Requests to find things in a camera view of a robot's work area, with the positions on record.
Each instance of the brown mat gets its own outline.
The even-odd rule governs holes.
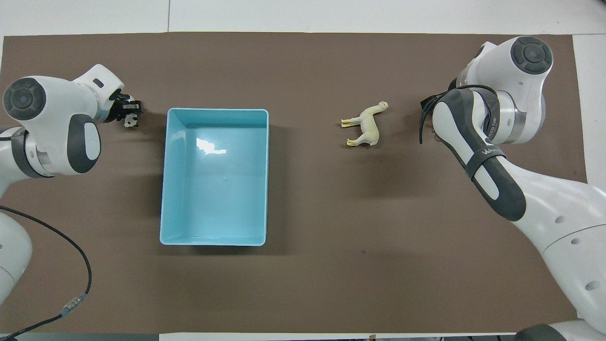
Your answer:
[[[26,75],[73,79],[96,63],[142,100],[138,130],[100,127],[89,173],[13,185],[2,204],[73,237],[90,298],[43,328],[78,333],[517,331],[575,318],[533,245],[484,202],[419,101],[446,89],[484,41],[509,36],[163,33],[6,37],[0,89]],[[585,181],[571,36],[540,36],[555,64],[548,118],[509,160]],[[375,147],[345,146],[339,120],[385,100]],[[160,244],[171,107],[270,112],[267,242]],[[0,125],[11,124],[5,114]],[[4,332],[57,313],[85,287],[58,237],[19,220],[34,254],[0,309]]]

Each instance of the light blue plastic bin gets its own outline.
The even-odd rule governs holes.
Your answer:
[[[160,242],[263,245],[268,144],[264,109],[170,109]]]

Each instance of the cable connector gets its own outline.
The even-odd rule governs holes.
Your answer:
[[[67,302],[67,304],[63,307],[63,310],[61,312],[59,312],[59,315],[61,316],[61,318],[67,316],[67,314],[76,310],[76,308],[79,307],[80,304],[82,304],[82,301],[84,301],[86,296],[87,296],[86,294],[82,294],[82,295],[72,299],[71,301]]]

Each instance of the blue tray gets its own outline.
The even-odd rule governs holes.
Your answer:
[[[170,109],[160,242],[263,245],[268,143],[264,109]]]

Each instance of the toy animal body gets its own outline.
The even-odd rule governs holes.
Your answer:
[[[361,143],[368,143],[371,146],[377,144],[379,141],[379,129],[375,123],[374,114],[383,112],[387,108],[389,108],[389,104],[381,101],[378,105],[365,109],[358,117],[341,120],[342,128],[360,125],[362,129],[362,135],[355,140],[347,139],[347,145],[355,147]]]

